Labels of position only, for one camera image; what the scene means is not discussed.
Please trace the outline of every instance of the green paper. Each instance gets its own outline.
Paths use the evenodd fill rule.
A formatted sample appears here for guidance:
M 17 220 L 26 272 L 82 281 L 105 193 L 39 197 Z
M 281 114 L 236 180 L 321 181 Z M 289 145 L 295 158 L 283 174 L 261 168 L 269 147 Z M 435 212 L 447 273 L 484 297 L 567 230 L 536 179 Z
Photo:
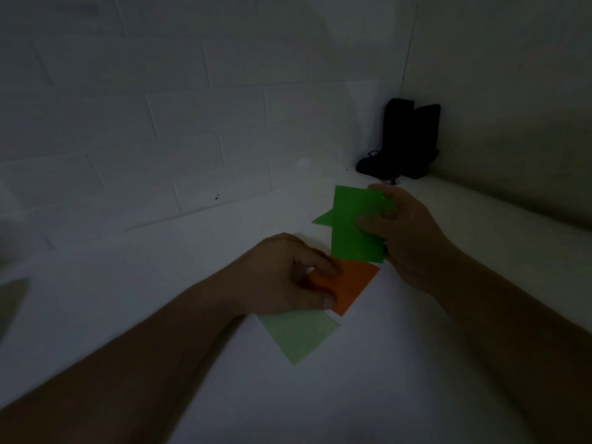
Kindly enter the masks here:
M 333 225 L 333 209 L 329 210 L 329 212 L 322 214 L 315 220 L 311 221 L 311 223 L 331 227 Z
M 292 366 L 300 363 L 339 327 L 325 312 L 319 310 L 258 316 Z
M 333 200 L 331 255 L 338 259 L 382 263 L 382 238 L 361 231 L 354 223 L 359 215 L 380 215 L 395 205 L 378 190 L 337 185 Z

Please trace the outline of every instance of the wall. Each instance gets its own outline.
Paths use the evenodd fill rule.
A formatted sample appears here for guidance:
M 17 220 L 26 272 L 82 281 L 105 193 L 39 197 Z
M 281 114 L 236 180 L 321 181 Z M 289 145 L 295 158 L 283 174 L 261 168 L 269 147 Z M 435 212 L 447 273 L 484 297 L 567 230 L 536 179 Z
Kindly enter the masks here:
M 443 105 L 433 173 L 592 227 L 592 0 L 420 0 L 402 96 Z
M 417 0 L 3 0 L 0 218 L 59 247 L 351 166 Z

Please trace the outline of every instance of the person's right arm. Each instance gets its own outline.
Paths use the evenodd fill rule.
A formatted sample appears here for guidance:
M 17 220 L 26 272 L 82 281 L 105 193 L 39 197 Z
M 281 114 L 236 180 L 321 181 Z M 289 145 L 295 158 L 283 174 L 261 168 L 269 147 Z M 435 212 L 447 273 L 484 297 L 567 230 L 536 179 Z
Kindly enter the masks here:
M 460 251 L 402 188 L 369 188 L 398 210 L 359 227 L 385 238 L 401 278 L 440 303 L 539 439 L 591 443 L 592 335 Z

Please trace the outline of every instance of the person's left hand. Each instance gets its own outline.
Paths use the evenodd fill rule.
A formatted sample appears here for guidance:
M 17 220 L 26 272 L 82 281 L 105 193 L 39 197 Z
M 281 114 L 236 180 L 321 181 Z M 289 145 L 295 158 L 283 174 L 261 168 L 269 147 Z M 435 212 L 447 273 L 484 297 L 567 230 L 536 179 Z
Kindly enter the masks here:
M 238 314 L 274 314 L 290 310 L 333 308 L 327 293 L 305 290 L 298 283 L 305 268 L 337 275 L 339 270 L 321 251 L 291 234 L 265 238 L 209 279 Z

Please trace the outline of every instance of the black boot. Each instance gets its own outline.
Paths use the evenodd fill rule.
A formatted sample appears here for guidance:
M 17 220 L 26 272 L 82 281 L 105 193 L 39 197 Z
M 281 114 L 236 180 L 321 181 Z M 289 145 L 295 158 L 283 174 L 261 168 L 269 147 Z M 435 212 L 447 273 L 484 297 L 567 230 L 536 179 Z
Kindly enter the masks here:
M 398 155 L 399 171 L 403 176 L 412 179 L 427 176 L 427 166 L 439 154 L 436 149 L 439 121 L 440 104 L 423 106 L 413 112 L 412 139 Z
M 380 180 L 393 181 L 399 177 L 399 153 L 408 148 L 413 108 L 408 99 L 393 98 L 384 108 L 382 120 L 382 149 L 368 153 L 356 165 L 356 171 Z

